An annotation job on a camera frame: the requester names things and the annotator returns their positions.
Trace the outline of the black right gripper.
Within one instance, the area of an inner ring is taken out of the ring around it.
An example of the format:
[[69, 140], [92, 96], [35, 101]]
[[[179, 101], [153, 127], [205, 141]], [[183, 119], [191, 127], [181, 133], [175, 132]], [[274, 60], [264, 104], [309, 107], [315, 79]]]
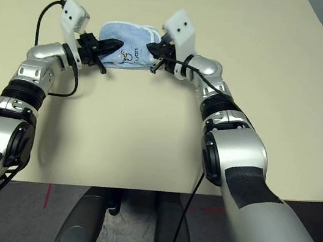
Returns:
[[175, 73], [176, 49], [172, 38], [168, 33], [161, 37], [159, 43], [152, 42], [146, 45], [149, 53], [158, 60], [150, 69], [150, 72], [156, 74], [156, 71], [163, 67], [170, 74]]

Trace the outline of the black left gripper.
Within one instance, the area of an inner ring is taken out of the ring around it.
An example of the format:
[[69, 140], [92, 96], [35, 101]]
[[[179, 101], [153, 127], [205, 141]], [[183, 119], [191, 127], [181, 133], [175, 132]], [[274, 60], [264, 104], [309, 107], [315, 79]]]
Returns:
[[102, 75], [106, 74], [106, 67], [99, 56], [107, 56], [119, 50], [124, 42], [119, 39], [98, 40], [93, 33], [84, 33], [78, 39], [78, 53], [84, 65], [97, 66]]

